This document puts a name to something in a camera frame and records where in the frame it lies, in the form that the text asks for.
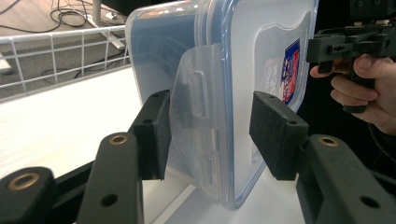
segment wire grid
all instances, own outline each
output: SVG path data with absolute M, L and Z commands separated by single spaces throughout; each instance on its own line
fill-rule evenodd
M 117 50 L 111 43 L 125 43 L 124 30 L 121 25 L 0 37 L 0 60 L 13 67 L 12 74 L 0 75 L 0 102 L 130 66 L 128 50 Z M 122 36 L 110 37 L 115 32 Z

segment blue and red label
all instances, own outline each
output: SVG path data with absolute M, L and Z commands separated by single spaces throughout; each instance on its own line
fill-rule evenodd
M 285 59 L 283 60 L 280 90 L 282 94 L 282 101 L 286 105 L 290 103 L 296 89 L 299 61 L 300 39 L 297 39 L 287 49 L 285 49 Z

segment plastic container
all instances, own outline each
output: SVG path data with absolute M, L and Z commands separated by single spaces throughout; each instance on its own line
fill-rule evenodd
M 171 90 L 169 171 L 239 208 L 265 167 L 248 134 L 254 91 L 294 111 L 317 0 L 177 1 L 134 11 L 126 39 L 142 102 Z

